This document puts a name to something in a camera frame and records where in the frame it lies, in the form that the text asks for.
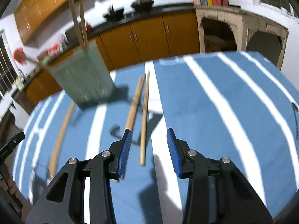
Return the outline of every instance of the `metal screw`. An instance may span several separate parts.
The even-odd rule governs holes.
[[[69,161],[68,161],[68,163],[69,164],[74,164],[74,163],[76,163],[77,162],[77,159],[76,158],[71,158]]]
[[[196,155],[196,151],[195,150],[189,150],[188,151],[188,155],[195,156]]]
[[[231,162],[231,160],[230,160],[227,156],[223,157],[221,160],[222,160],[224,163],[230,163],[230,162]]]
[[[110,156],[110,155],[111,155],[111,153],[109,151],[102,152],[103,157],[107,157],[107,156]]]

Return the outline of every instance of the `cabinet handle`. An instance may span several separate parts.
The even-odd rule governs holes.
[[[131,36],[131,33],[129,33],[129,36],[130,36],[131,42],[133,43],[133,40],[132,40],[132,36]]]
[[[138,42],[136,32],[134,32],[134,35],[135,35],[136,42]]]

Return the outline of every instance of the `blue gripper pad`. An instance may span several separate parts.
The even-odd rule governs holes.
[[[173,138],[170,129],[167,130],[166,138],[167,138],[167,144],[168,144],[168,148],[169,148],[169,152],[170,152],[174,172],[176,173],[177,177],[180,177],[181,174],[182,174],[181,160],[180,160],[180,157],[178,155],[178,151],[176,149],[176,145],[175,145],[175,142],[174,142],[176,139]]]
[[[128,156],[129,156],[129,152],[130,152],[130,148],[131,148],[131,143],[132,143],[132,131],[129,130],[128,134],[126,136],[125,142],[123,144],[121,153],[119,155],[119,159],[118,159],[117,175],[119,178],[126,171]]]

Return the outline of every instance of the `white stripe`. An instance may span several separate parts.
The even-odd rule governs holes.
[[[228,65],[250,88],[251,90],[258,96],[258,98],[263,102],[263,104],[267,107],[270,114],[273,116],[276,123],[280,126],[283,134],[285,135],[286,141],[289,146],[291,160],[293,163],[295,181],[297,190],[299,188],[299,159],[296,150],[295,140],[287,121],[279,110],[276,108],[272,100],[268,97],[268,95],[252,80],[252,78],[242,70],[234,61],[229,59],[223,53],[218,53],[217,56],[224,62],[224,64]]]
[[[243,126],[226,98],[219,92],[200,65],[191,56],[184,56],[184,60],[219,112],[239,153],[249,183],[266,205],[260,163]]]
[[[34,108],[34,110],[32,111],[26,125],[25,125],[25,128],[24,128],[24,134],[25,134],[25,137],[26,137],[26,134],[27,134],[27,130],[35,116],[35,113],[39,110],[39,108],[41,107],[42,103],[39,102],[38,105]],[[16,151],[16,155],[15,155],[15,159],[14,159],[14,163],[13,163],[13,180],[16,179],[16,169],[17,169],[17,164],[18,164],[18,160],[19,160],[19,156],[20,156],[20,151],[21,151],[21,148],[22,148],[22,145],[23,145],[23,142],[25,141],[25,139],[23,141],[21,141],[19,144],[18,144],[18,148],[17,148],[17,151]]]
[[[247,60],[253,62],[261,71],[264,73],[272,82],[276,84],[276,86],[285,94],[290,102],[293,102],[297,108],[299,108],[297,102],[292,97],[292,95],[287,91],[287,89],[274,77],[263,65],[255,58],[251,57],[247,52],[241,51],[241,55],[245,56]]]
[[[155,73],[153,61],[145,63],[145,74],[150,73],[149,81],[149,110],[162,113],[162,103]],[[164,115],[151,134],[152,150],[154,153],[155,170],[161,206],[163,224],[182,223],[183,212],[178,188],[178,180],[173,169],[167,140],[166,122]],[[173,207],[169,206],[169,200],[174,204],[178,213],[173,212]]]
[[[116,72],[111,71],[110,76],[114,82],[116,77]],[[86,154],[85,154],[86,160],[94,158],[100,151],[100,140],[101,140],[106,112],[107,112],[107,104],[100,104],[97,106],[97,109],[95,111],[95,116],[92,122],[92,126],[90,128],[89,136],[88,136],[88,142],[87,142]],[[86,224],[90,224],[89,187],[90,187],[90,178],[85,178],[83,212],[84,212],[84,222]]]
[[[28,152],[29,152],[29,147],[31,145],[31,141],[32,141],[32,138],[34,136],[34,134],[36,134],[36,130],[38,129],[38,125],[39,125],[39,122],[41,121],[43,115],[44,115],[44,112],[46,111],[49,103],[51,102],[52,100],[52,97],[49,97],[47,98],[46,102],[44,103],[43,107],[41,108],[41,111],[33,125],[33,128],[29,134],[29,137],[26,141],[26,145],[25,145],[25,150],[24,150],[24,154],[23,154],[23,157],[22,157],[22,162],[21,162],[21,168],[20,168],[20,174],[19,174],[19,190],[20,192],[22,193],[22,182],[23,182],[23,174],[24,174],[24,168],[25,168],[25,162],[26,162],[26,159],[27,159],[27,155],[28,155]]]
[[[32,163],[31,163],[31,174],[30,174],[30,178],[29,178],[29,199],[30,199],[31,204],[33,204],[32,182],[33,182],[34,177],[35,177],[35,168],[36,168],[36,165],[37,165],[37,162],[38,162],[40,149],[41,149],[42,143],[44,141],[44,137],[46,136],[46,133],[49,129],[49,126],[50,126],[50,124],[53,120],[53,117],[55,116],[56,111],[57,111],[60,103],[62,102],[64,96],[65,96],[65,91],[62,90],[60,92],[55,104],[53,105],[53,108],[50,111],[50,114],[49,114],[49,116],[46,120],[46,123],[44,124],[44,127],[39,129],[38,141],[36,143]]]

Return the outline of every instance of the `wooden chopstick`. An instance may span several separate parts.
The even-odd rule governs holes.
[[[82,39],[82,36],[81,36],[78,20],[77,20],[74,0],[68,0],[68,4],[70,5],[71,14],[72,14],[73,22],[74,22],[76,35],[77,35],[77,38],[79,40],[79,44],[80,44],[82,49],[86,49],[85,44],[84,44],[83,39]]]
[[[141,166],[145,165],[145,148],[146,148],[146,131],[147,131],[147,110],[149,103],[149,88],[150,88],[150,72],[147,73],[147,81],[145,85],[145,93],[143,99],[142,110],[142,125],[141,125],[141,137],[140,137],[140,159]]]
[[[68,124],[70,122],[71,116],[73,115],[75,106],[76,106],[76,104],[74,103],[74,101],[72,101],[70,104],[70,107],[68,108],[68,112],[66,113],[65,118],[62,122],[62,125],[60,127],[54,148],[52,150],[51,159],[50,159],[50,162],[48,165],[50,181],[52,181],[52,179],[54,178],[54,176],[56,174],[57,160],[59,157],[61,145],[62,145],[64,136],[65,136],[65,132],[68,128]]]
[[[86,25],[85,25],[85,18],[84,18],[83,0],[79,0],[79,9],[80,9],[80,19],[81,19],[83,41],[84,41],[85,48],[87,48],[87,32],[86,32]]]
[[[139,82],[137,84],[136,90],[135,90],[133,101],[131,103],[131,108],[129,111],[125,130],[126,129],[129,129],[130,131],[133,130],[135,117],[136,117],[136,113],[137,113],[137,107],[139,104],[139,99],[140,99],[140,95],[141,95],[141,91],[142,91],[142,87],[143,87],[143,82],[144,82],[144,76],[141,76],[139,79]]]

